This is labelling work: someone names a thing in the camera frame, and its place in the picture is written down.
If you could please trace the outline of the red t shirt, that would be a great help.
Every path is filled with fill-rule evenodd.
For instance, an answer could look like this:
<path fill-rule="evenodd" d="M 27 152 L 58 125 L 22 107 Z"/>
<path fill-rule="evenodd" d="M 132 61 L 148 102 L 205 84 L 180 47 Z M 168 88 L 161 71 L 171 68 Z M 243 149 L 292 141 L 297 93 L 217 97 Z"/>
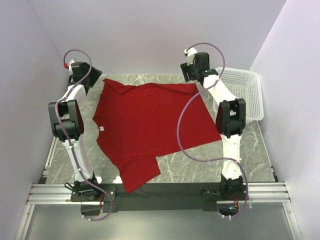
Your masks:
<path fill-rule="evenodd" d="M 126 193 L 158 176 L 157 157 L 221 139 L 194 83 L 124 85 L 106 78 L 93 121 L 97 144 Z"/>

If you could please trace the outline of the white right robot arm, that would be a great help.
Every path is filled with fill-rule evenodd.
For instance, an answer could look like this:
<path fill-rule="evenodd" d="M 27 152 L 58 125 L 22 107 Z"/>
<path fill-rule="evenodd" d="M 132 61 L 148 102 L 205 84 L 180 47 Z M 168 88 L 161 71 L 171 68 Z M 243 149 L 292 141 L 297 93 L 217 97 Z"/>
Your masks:
<path fill-rule="evenodd" d="M 186 82 L 198 81 L 212 96 L 215 126 L 222 140 L 223 167 L 219 191 L 222 199 L 232 200 L 245 190 L 240 166 L 240 142 L 246 127 L 246 102 L 236 97 L 210 68 L 210 57 L 194 47 L 184 50 L 187 61 L 180 65 Z"/>

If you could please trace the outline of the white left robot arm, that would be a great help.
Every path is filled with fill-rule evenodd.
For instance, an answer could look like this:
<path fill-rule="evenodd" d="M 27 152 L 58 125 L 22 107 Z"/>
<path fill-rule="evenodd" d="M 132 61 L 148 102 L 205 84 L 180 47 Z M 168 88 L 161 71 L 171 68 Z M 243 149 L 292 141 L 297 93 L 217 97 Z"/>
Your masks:
<path fill-rule="evenodd" d="M 71 59 L 64 65 L 71 75 L 68 87 L 60 102 L 48 104 L 50 125 L 53 135 L 65 147 L 74 171 L 74 184 L 65 183 L 76 202 L 101 201 L 103 193 L 91 168 L 83 143 L 85 125 L 79 103 L 94 86 L 102 71 L 90 67 L 89 63 Z"/>

